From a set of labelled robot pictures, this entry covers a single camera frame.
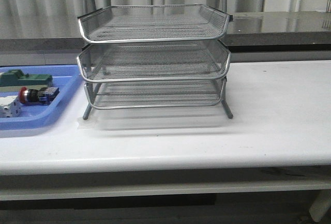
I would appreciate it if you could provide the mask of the red emergency stop button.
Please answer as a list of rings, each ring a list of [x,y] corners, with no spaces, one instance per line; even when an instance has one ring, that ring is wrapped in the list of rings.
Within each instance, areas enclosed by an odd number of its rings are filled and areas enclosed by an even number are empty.
[[[49,105],[59,93],[58,87],[42,87],[41,89],[22,87],[18,98],[22,104],[40,103]]]

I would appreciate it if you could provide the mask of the green terminal block component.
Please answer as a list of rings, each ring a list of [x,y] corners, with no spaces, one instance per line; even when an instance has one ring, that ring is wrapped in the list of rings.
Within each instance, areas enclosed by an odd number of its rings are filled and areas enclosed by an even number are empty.
[[[41,89],[53,86],[50,74],[24,74],[20,69],[1,72],[1,92],[18,92],[22,87]]]

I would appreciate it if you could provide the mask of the grey stone counter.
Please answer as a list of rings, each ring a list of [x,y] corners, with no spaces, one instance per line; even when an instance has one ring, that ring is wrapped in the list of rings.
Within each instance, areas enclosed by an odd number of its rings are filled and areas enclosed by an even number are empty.
[[[221,41],[234,52],[330,50],[330,14],[241,12]],[[69,51],[84,46],[76,16],[2,16],[1,51]]]

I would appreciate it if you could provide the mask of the blue plastic tray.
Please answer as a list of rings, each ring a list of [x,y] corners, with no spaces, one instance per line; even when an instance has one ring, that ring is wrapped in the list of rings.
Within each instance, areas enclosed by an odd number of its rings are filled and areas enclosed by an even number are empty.
[[[1,130],[33,129],[55,123],[82,84],[77,65],[9,66],[1,67],[1,72],[10,69],[20,69],[29,74],[50,74],[59,94],[50,105],[23,105],[18,117],[1,118]]]

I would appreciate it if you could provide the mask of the silver mesh tray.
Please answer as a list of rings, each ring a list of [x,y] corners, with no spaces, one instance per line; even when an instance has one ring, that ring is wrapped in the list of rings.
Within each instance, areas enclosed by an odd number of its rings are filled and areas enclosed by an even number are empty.
[[[78,56],[83,79],[120,81],[221,79],[231,52],[218,40],[95,44]]]
[[[231,15],[203,4],[109,6],[78,17],[88,43],[218,39]]]
[[[225,100],[226,79],[85,83],[97,110],[214,106]]]

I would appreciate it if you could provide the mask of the white electrical component block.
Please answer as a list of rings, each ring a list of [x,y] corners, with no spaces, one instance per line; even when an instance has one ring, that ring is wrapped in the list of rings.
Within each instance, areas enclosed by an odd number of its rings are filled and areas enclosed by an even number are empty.
[[[1,97],[1,118],[18,117],[21,111],[18,96]]]

